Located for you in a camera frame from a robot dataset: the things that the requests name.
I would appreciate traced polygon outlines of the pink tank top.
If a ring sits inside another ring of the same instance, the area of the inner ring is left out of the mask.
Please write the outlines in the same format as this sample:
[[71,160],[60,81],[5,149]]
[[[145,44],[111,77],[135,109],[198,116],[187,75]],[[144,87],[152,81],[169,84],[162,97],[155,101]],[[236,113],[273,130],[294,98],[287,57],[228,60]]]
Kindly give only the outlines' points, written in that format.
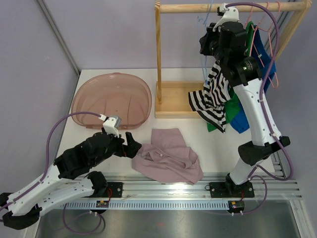
[[153,129],[151,143],[145,143],[132,159],[132,169],[158,182],[195,184],[204,175],[197,153],[186,145],[177,128]]

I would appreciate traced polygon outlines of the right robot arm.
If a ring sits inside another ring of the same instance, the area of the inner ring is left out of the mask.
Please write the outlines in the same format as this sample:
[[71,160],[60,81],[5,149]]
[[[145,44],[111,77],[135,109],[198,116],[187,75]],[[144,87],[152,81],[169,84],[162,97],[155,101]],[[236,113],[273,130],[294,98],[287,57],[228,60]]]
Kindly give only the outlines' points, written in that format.
[[200,53],[213,56],[238,96],[248,120],[251,141],[238,147],[239,160],[220,185],[221,197],[237,198],[252,192],[250,177],[271,154],[290,145],[290,139],[274,126],[265,99],[261,70],[255,58],[245,54],[247,33],[240,22],[211,23],[199,42]]

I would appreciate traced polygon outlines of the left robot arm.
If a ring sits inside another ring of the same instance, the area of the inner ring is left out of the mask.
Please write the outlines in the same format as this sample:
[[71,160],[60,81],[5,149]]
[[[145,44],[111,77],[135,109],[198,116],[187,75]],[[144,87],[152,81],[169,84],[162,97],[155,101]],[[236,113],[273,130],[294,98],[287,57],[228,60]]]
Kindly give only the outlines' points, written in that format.
[[108,183],[102,172],[91,171],[107,158],[134,158],[142,145],[126,132],[121,138],[105,132],[95,133],[82,143],[65,150],[40,176],[16,193],[2,193],[0,206],[8,212],[2,216],[4,226],[22,230],[36,223],[60,205],[83,197],[102,197]]

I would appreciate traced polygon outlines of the light blue wire hanger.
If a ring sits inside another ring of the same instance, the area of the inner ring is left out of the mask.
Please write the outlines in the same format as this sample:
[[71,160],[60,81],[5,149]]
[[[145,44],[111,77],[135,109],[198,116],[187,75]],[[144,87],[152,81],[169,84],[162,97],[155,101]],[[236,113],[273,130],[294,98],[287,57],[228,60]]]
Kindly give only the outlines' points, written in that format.
[[[204,17],[201,17],[199,15],[197,16],[197,39],[198,39],[198,41],[206,33],[207,22],[208,22],[209,14],[211,13],[212,4],[213,4],[213,0],[209,0],[208,1],[208,11]],[[207,79],[208,79],[208,76],[207,76],[207,73],[208,73],[207,57],[200,55],[199,59],[200,59],[200,63],[201,63],[202,73],[203,73],[203,81],[207,82]]]

